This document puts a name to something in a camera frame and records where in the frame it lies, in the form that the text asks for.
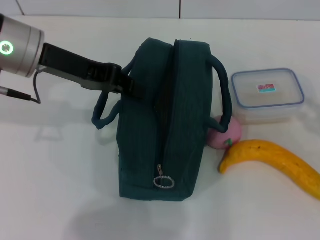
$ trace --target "dark green bag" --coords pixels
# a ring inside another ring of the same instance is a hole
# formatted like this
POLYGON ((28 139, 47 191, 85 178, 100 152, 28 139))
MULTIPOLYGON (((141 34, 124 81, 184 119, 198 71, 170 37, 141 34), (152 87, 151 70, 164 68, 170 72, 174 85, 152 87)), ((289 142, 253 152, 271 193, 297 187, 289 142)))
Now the dark green bag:
POLYGON ((149 38, 122 72, 146 87, 145 97, 122 95, 109 117, 100 120, 108 99, 102 93, 92 118, 102 129, 119 114, 120 196, 183 201, 193 194, 208 128, 224 133, 230 123, 226 70, 204 42, 176 40, 172 46, 149 38), (212 68, 220 79, 220 123, 210 117, 212 68))

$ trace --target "zipper ring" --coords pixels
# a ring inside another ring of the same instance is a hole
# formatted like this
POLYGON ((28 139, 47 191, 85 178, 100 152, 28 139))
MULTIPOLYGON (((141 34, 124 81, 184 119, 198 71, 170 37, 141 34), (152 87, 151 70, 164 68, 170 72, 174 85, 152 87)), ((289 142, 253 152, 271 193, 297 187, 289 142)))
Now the zipper ring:
POLYGON ((159 189, 172 189, 175 186, 175 180, 173 180, 170 176, 157 176, 153 179, 153 184, 159 188, 159 189), (162 179, 168 179, 169 181, 171 181, 171 185, 170 186, 162 186, 157 184, 157 180, 162 180, 162 179))

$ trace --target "yellow banana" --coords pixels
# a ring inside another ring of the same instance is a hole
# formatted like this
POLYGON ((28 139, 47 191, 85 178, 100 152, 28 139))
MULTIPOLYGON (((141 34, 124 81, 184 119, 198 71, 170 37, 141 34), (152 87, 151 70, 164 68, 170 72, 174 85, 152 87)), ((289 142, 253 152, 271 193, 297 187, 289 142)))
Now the yellow banana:
POLYGON ((264 140, 245 140, 233 145, 224 155, 219 172, 247 161, 269 164, 291 178, 300 188, 320 200, 320 174, 283 147, 264 140))

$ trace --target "blue container lid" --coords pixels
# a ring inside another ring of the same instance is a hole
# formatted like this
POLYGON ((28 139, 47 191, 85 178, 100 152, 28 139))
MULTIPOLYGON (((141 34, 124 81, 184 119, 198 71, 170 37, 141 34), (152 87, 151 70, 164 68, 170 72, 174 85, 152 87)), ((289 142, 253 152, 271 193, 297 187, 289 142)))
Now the blue container lid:
POLYGON ((288 68, 237 72, 231 77, 237 104, 244 109, 301 105, 305 94, 288 68))

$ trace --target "zipper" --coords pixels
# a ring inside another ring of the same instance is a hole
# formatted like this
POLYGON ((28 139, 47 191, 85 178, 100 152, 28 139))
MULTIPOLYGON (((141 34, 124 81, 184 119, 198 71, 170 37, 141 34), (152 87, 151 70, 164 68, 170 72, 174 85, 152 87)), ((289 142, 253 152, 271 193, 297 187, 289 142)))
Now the zipper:
POLYGON ((162 189, 173 188, 175 185, 171 177, 165 176, 163 172, 163 163, 165 157, 165 147, 168 139, 168 134, 170 130, 171 115, 173 108, 173 98, 175 89, 175 79, 174 79, 174 63, 175 63, 175 48, 171 47, 168 63, 166 66, 166 74, 162 80, 158 98, 154 104, 154 110, 158 119, 158 154, 157 160, 154 164, 155 169, 155 180, 156 179, 169 179, 172 182, 171 187, 160 187, 162 189))
POLYGON ((159 172, 159 176, 154 178, 153 184, 159 189, 172 189, 175 186, 175 181, 171 177, 164 175, 162 165, 159 164, 156 169, 159 172))

